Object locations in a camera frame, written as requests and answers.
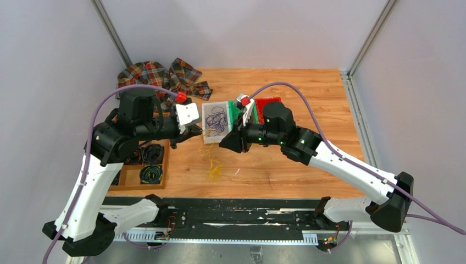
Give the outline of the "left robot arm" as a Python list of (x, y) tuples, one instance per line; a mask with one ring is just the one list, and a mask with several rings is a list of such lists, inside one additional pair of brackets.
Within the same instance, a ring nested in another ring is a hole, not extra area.
[(60, 216), (44, 224), (43, 233), (52, 244), (63, 242), (71, 257), (91, 257), (104, 252), (114, 238), (142, 224), (171, 228), (168, 204), (156, 195), (115, 213), (100, 211), (113, 179), (141, 141), (169, 140), (172, 148), (202, 134), (198, 106), (183, 92), (166, 90), (174, 100), (169, 116), (154, 114), (160, 102), (153, 85), (128, 85), (116, 90), (120, 105), (104, 122), (93, 114), (87, 132), (80, 175)]

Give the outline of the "plaid cloth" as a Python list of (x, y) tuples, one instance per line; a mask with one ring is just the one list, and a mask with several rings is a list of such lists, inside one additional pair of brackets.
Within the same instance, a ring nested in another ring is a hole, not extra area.
[(198, 81), (201, 75), (201, 71), (180, 58), (175, 59), (168, 68), (150, 60), (135, 63), (123, 70), (117, 77), (117, 87), (134, 84), (154, 85), (207, 101), (213, 90), (207, 81)]

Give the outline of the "wooden compartment tray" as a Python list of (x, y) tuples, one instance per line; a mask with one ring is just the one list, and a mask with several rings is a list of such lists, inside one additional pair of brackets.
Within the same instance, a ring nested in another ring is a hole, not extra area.
[(169, 140), (138, 143), (110, 185), (110, 191), (160, 190), (167, 185)]

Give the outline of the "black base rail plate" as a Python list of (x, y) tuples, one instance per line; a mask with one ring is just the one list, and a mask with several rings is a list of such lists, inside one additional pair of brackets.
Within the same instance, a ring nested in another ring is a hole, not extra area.
[(171, 223), (144, 227), (170, 231), (172, 238), (206, 240), (302, 240), (303, 231), (343, 234), (347, 222), (314, 219), (315, 199), (166, 198)]

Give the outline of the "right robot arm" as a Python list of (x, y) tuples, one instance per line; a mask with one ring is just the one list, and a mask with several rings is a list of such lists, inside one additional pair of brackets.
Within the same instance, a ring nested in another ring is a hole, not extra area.
[(296, 125), (292, 111), (281, 102), (266, 104), (263, 117), (263, 124), (238, 117), (219, 146), (242, 153), (253, 144), (278, 145), (288, 159), (324, 170), (364, 192), (364, 196), (351, 199), (321, 198), (309, 218), (321, 229), (343, 221), (371, 221), (386, 231), (401, 231), (411, 204), (408, 195), (413, 192), (410, 174), (383, 172), (340, 152), (320, 134)]

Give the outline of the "aluminium frame post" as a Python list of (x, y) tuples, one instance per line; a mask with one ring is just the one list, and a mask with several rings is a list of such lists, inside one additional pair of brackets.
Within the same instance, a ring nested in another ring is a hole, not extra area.
[(115, 26), (112, 23), (112, 20), (106, 11), (106, 8), (101, 0), (90, 0), (93, 5), (99, 19), (101, 20), (102, 25), (104, 26), (108, 36), (110, 37), (115, 49), (120, 56), (126, 67), (132, 65), (132, 61), (128, 52), (126, 51), (122, 40), (120, 39)]
[(386, 24), (387, 19), (390, 17), (391, 13), (393, 12), (395, 6), (397, 5), (398, 0), (388, 0), (386, 1), (382, 11), (378, 15), (374, 25), (372, 26), (371, 30), (369, 31), (362, 47), (360, 48), (359, 52), (357, 53), (353, 63), (350, 66), (350, 69), (347, 72), (347, 76), (352, 78), (356, 72), (358, 71), (359, 67), (361, 66), (362, 62), (365, 59), (365, 56), (371, 49), (373, 43), (375, 42), (376, 38), (378, 37), (380, 31)]

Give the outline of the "white plastic bin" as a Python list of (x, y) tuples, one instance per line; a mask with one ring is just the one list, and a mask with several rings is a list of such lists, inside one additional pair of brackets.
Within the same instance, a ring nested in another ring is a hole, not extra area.
[(228, 101), (202, 104), (202, 130), (205, 144), (220, 143), (230, 132)]

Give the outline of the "right aluminium frame post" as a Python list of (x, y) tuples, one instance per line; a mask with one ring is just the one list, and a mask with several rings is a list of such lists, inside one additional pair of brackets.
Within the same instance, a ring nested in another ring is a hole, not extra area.
[(356, 72), (358, 71), (359, 67), (361, 66), (362, 62), (365, 59), (365, 56), (371, 49), (373, 43), (375, 42), (376, 38), (378, 37), (380, 31), (386, 24), (387, 19), (390, 17), (391, 13), (393, 12), (395, 6), (397, 5), (398, 0), (388, 0), (386, 1), (382, 11), (378, 15), (374, 25), (372, 26), (371, 30), (369, 31), (362, 47), (360, 48), (359, 52), (357, 53), (353, 63), (350, 66), (350, 69), (347, 72), (347, 76), (352, 78)]

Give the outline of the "right aluminium table rail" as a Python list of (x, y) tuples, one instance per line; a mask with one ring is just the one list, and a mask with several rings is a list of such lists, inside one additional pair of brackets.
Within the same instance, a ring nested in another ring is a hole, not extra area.
[(368, 132), (367, 123), (363, 114), (361, 105), (359, 103), (359, 96), (353, 84), (352, 77), (348, 72), (340, 71), (341, 80), (343, 82), (345, 93), (347, 96), (348, 104), (351, 109), (354, 125), (359, 137), (359, 142), (362, 148), (364, 160), (369, 165), (378, 168), (376, 172), (382, 175), (382, 171), (378, 166), (378, 161), (373, 150), (372, 141)]

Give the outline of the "left aluminium frame post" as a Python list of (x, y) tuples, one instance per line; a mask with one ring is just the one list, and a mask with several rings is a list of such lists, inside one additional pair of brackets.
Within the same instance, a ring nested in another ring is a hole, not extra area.
[(128, 52), (126, 51), (122, 40), (120, 39), (115, 26), (112, 23), (112, 20), (106, 11), (106, 8), (101, 0), (90, 0), (93, 5), (99, 19), (101, 20), (102, 25), (104, 26), (108, 36), (110, 37), (115, 49), (120, 56), (126, 67), (132, 65), (132, 61)]

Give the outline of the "green plastic bin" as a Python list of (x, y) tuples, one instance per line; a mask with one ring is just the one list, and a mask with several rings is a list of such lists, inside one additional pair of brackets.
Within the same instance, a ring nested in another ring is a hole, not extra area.
[[(239, 108), (236, 107), (233, 101), (228, 101), (229, 105), (229, 117), (230, 117), (230, 122), (229, 122), (229, 130), (232, 130), (233, 122), (237, 119), (238, 116), (241, 115), (241, 111)], [(252, 110), (252, 123), (259, 123), (259, 116), (257, 112), (257, 107), (256, 104), (253, 104), (253, 110)]]

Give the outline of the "red plastic bin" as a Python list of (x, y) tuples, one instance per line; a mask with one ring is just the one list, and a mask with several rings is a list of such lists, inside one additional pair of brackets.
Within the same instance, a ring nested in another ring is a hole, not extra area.
[(263, 117), (263, 108), (265, 107), (265, 105), (271, 102), (282, 102), (282, 100), (280, 97), (265, 97), (265, 98), (255, 99), (257, 113), (258, 113), (259, 118)]

